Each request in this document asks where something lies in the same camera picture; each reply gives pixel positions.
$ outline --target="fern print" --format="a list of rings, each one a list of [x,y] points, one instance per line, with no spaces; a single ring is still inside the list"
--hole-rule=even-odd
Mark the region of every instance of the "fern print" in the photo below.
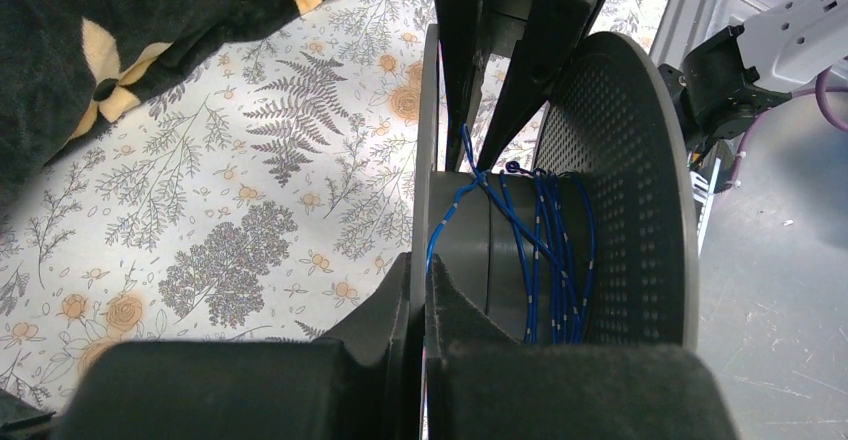
[[[489,130],[489,123],[492,121],[492,115],[497,104],[498,97],[494,93],[487,93],[480,100],[480,108],[477,110],[477,118],[474,120],[474,125],[471,127],[471,146],[474,147],[475,158],[480,154],[480,149],[483,147],[483,139],[486,132]],[[460,159],[460,170],[464,172],[471,171],[471,167],[468,165],[468,159],[465,155],[463,155]]]
[[[18,300],[26,295],[26,287],[29,284],[29,274],[21,273],[21,266],[12,272],[9,280],[0,287],[0,315],[7,317],[18,305]]]
[[[650,50],[665,1],[607,0],[592,33],[605,30],[622,33]]]
[[[44,192],[41,206],[44,215],[31,217],[27,233],[30,235],[29,245],[38,249],[38,283],[44,287],[41,267],[45,261],[52,258],[56,248],[76,235],[75,229],[60,229],[62,220],[73,212],[82,210],[82,203],[76,196],[88,188],[85,176],[94,167],[106,160],[106,152],[102,148],[92,148],[83,155],[82,162],[74,162],[65,177],[65,185],[61,193],[50,190]]]
[[[294,323],[296,323],[297,326],[300,327],[301,330],[303,330],[303,334],[306,335],[306,338],[308,338],[309,340],[315,340],[316,338],[320,337],[321,335],[324,335],[324,333],[327,332],[326,330],[311,327],[301,322],[300,320],[295,320]]]
[[[8,260],[23,250],[9,216],[0,218],[0,260]]]
[[[412,235],[407,195],[415,141],[395,137],[373,147],[370,157],[378,170],[364,180],[362,195],[341,215],[342,233],[334,245],[337,252],[351,260],[370,252],[376,238],[406,247]]]
[[[23,365],[30,353],[21,356],[22,352],[19,351],[12,364],[0,373],[0,388],[37,408],[44,408],[44,400],[50,397],[50,392],[42,385],[29,383],[15,373],[15,369]]]
[[[509,145],[501,153],[500,158],[495,163],[497,169],[506,167],[507,162],[518,162],[525,168],[533,164],[533,154],[536,150],[536,138],[520,138],[516,137],[509,142]]]
[[[200,77],[203,76],[203,73],[209,70],[209,67],[212,65],[212,60],[207,59],[205,62],[201,63],[194,69],[193,72],[186,77],[185,80],[180,82],[179,85],[176,85],[157,97],[151,98],[148,100],[147,105],[149,106],[148,115],[153,117],[156,120],[159,120],[159,116],[168,113],[168,107],[179,102],[183,99],[183,95],[186,91],[186,85],[191,83],[197,83],[200,80]]]
[[[349,38],[339,47],[339,56],[360,65],[370,65],[375,58],[390,50],[390,26],[400,20],[402,10],[412,8],[416,12],[416,26],[435,18],[430,10],[432,2],[427,4],[425,1],[359,0],[358,7],[334,11],[330,15],[330,25]]]
[[[263,163],[271,165],[271,173],[281,187],[302,165],[312,162],[308,154],[319,154],[319,146],[328,146],[328,133],[341,135],[336,119],[348,119],[351,114],[339,102],[336,84],[346,79],[335,69],[343,64],[303,53],[306,64],[278,60],[296,75],[282,78],[260,87],[259,92],[274,92],[277,98],[260,100],[262,105],[247,112],[245,117],[265,123],[247,130],[253,135],[273,137],[253,145],[270,155]]]
[[[274,43],[276,39],[286,39],[291,37],[291,34],[280,30],[279,32],[269,36],[268,38],[253,42],[252,44],[239,49],[242,51],[241,61],[244,62],[242,70],[242,78],[248,85],[259,85],[268,79],[265,74],[265,61],[268,57],[276,57],[278,53],[277,45]]]
[[[353,138],[348,136],[343,141],[346,155],[336,157],[336,163],[342,167],[341,178],[333,180],[330,177],[324,177],[327,188],[330,190],[330,208],[324,218],[329,217],[339,204],[359,194],[365,186],[358,175],[368,166],[369,158],[365,156],[367,153],[365,142],[374,133],[374,128],[365,125],[365,118],[362,115],[351,116],[350,128]]]
[[[194,113],[170,112],[160,117],[159,131],[147,140],[147,158],[113,168],[98,180],[96,190],[103,200],[115,198],[129,212],[119,216],[106,229],[107,245],[125,245],[153,251],[167,226],[185,216],[186,177],[200,170],[201,148],[207,152],[225,150],[232,140],[222,109],[204,100]],[[206,134],[198,140],[191,135],[195,123]]]

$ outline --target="gray panel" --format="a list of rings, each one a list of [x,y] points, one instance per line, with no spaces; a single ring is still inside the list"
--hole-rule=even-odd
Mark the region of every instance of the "gray panel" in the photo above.
[[[598,224],[587,340],[697,335],[697,242],[682,134],[657,69],[629,38],[597,33],[555,87],[536,164],[585,179]]]
[[[848,438],[848,135],[807,97],[746,150],[702,251],[699,356],[743,439]]]
[[[680,68],[683,58],[707,39],[707,29],[720,0],[669,0],[651,46],[654,64]]]
[[[424,43],[424,60],[421,72],[421,102],[418,126],[418,149],[415,157],[415,203],[412,207],[412,265],[410,272],[411,291],[409,303],[413,309],[424,306],[424,278],[427,276],[426,252],[430,240],[427,226],[429,224],[429,200],[427,189],[430,186],[430,175],[436,169],[436,148],[439,144],[439,27],[427,27],[427,38]]]
[[[428,192],[428,239],[453,204],[456,191],[473,179],[467,173],[432,173]],[[481,312],[487,301],[489,278],[489,215],[486,192],[481,188],[468,192],[459,202],[451,221],[445,224],[433,250],[441,257],[457,289]]]

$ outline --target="black plastic part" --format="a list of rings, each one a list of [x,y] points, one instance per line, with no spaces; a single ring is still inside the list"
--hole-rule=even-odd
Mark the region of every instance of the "black plastic part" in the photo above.
[[[737,438],[712,375],[679,346],[518,345],[438,257],[425,310],[430,438]]]
[[[488,170],[545,103],[545,91],[583,38],[598,0],[533,0],[515,44],[477,167]]]
[[[47,438],[53,415],[0,390],[0,440]]]
[[[445,169],[457,171],[492,53],[511,57],[479,165],[489,168],[546,100],[551,79],[604,0],[435,0],[448,104]]]
[[[404,254],[312,343],[120,344],[83,378],[51,438],[415,438],[423,318],[409,311]]]
[[[754,85],[759,73],[745,68],[736,42],[744,31],[742,25],[725,27],[683,59],[678,111],[689,150],[745,133],[758,115],[792,98]]]
[[[462,126],[473,126],[480,106],[486,64],[492,53],[488,0],[434,0],[442,39],[448,136],[445,169],[462,157]]]
[[[50,438],[416,438],[425,341],[430,438],[736,438],[690,353],[519,345],[456,289],[438,256],[426,337],[404,335],[417,328],[404,329],[408,260],[312,343],[118,345]]]

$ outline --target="wire spool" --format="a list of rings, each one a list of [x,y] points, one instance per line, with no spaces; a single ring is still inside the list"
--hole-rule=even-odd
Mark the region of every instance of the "wire spool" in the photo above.
[[[468,185],[471,179],[463,173],[432,173],[428,216],[434,223],[450,208],[457,189]],[[536,208],[533,180],[513,175],[507,175],[505,180],[516,215],[532,228]],[[503,197],[498,176],[489,175],[489,182],[494,191]],[[560,191],[562,219],[574,248],[577,265],[576,289],[582,293],[589,265],[588,217],[580,193],[573,183],[562,180]],[[431,225],[431,234],[435,226]],[[547,240],[546,233],[541,238]],[[530,263],[533,247],[524,239],[522,244]],[[456,214],[445,224],[435,248],[435,253],[451,272],[454,283],[468,300],[488,315],[495,325],[520,341],[525,334],[527,299],[517,252],[511,223],[491,204],[481,188],[463,197]],[[536,322],[538,342],[551,343],[550,264],[543,257],[540,260],[539,278]]]
[[[435,171],[438,123],[437,29],[428,30],[416,165],[412,289],[423,295],[430,235],[468,185],[468,174]],[[535,167],[578,172],[597,222],[595,292],[589,343],[676,343],[697,335],[697,242],[683,138],[656,67],[630,39],[598,33],[581,42],[555,84],[540,131]],[[502,194],[496,175],[489,183]],[[586,208],[573,184],[560,182],[563,220],[582,290],[588,259]],[[507,186],[522,222],[534,224],[532,180]],[[532,255],[529,242],[525,253]],[[478,188],[461,201],[435,245],[457,288],[516,340],[527,301],[509,221]],[[538,341],[550,328],[550,271],[540,270]]]

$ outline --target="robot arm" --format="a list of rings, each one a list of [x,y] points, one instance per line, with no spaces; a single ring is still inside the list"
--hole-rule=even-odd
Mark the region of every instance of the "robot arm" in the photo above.
[[[848,55],[848,0],[789,0],[749,18],[737,44],[757,87],[789,93]]]
[[[735,138],[848,54],[848,0],[788,0],[661,65],[688,150]]]

